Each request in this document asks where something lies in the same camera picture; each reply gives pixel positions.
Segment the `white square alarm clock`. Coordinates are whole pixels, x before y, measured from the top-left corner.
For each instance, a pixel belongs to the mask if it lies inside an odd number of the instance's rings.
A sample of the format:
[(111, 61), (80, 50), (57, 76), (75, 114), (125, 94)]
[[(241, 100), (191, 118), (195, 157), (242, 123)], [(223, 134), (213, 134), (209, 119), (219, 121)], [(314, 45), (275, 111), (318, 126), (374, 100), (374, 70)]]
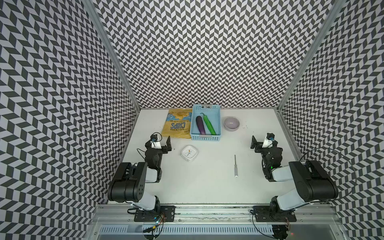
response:
[(181, 152), (181, 157), (187, 162), (193, 161), (197, 157), (197, 155), (198, 155), (198, 150), (191, 145), (188, 145), (185, 148), (183, 148)]

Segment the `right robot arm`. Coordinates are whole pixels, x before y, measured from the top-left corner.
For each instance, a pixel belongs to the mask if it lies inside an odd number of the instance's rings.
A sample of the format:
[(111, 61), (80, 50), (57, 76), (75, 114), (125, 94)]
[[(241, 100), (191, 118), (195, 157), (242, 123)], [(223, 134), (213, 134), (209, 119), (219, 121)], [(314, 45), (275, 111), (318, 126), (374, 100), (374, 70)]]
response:
[(250, 148), (261, 154), (261, 166), (266, 180), (293, 181), (295, 184), (293, 190), (271, 199), (268, 208), (271, 216), (291, 213), (312, 202), (326, 202), (339, 196), (336, 183), (318, 161), (293, 161), (282, 166), (283, 149), (278, 147), (273, 133), (267, 133), (262, 142), (252, 137)]

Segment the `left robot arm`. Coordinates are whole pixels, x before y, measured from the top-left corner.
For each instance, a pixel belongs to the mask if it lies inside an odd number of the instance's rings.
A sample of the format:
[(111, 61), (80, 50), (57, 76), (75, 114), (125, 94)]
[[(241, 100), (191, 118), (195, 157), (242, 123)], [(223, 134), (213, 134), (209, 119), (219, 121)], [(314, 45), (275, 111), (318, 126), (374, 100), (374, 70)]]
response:
[(163, 155), (172, 150), (171, 138), (162, 146), (153, 134), (145, 144), (144, 161), (132, 164), (121, 163), (109, 185), (108, 200), (117, 203), (129, 203), (132, 207), (155, 214), (160, 213), (160, 200), (145, 191), (147, 183), (159, 183), (162, 178)]

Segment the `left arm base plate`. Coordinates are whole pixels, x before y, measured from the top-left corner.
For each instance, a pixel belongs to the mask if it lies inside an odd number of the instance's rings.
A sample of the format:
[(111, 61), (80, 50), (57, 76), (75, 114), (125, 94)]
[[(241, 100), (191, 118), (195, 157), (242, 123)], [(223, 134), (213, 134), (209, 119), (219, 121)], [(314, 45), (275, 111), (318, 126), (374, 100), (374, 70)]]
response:
[(176, 206), (161, 205), (157, 210), (144, 211), (137, 210), (134, 216), (134, 222), (154, 223), (165, 219), (166, 223), (171, 223), (175, 219)]

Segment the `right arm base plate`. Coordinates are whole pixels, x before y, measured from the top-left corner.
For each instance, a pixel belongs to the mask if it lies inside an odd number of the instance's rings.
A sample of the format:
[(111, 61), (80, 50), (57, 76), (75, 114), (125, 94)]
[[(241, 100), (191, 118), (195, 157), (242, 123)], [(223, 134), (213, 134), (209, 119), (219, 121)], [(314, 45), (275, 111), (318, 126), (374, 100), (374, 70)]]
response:
[(290, 211), (273, 211), (269, 206), (253, 206), (253, 213), (257, 222), (274, 222), (274, 223), (295, 223), (297, 221), (295, 212)]

